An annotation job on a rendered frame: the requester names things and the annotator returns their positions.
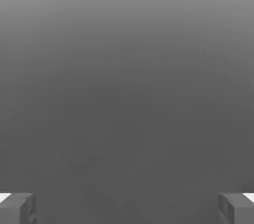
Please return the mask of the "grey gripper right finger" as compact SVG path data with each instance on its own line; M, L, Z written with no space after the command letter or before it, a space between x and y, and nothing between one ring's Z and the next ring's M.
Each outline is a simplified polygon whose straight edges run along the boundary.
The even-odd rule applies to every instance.
M219 224L254 224L254 193L220 193Z

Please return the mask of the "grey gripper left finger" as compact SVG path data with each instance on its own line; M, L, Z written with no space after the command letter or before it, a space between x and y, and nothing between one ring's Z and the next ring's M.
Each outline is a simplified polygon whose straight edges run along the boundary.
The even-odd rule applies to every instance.
M37 224L36 194L0 193L0 224Z

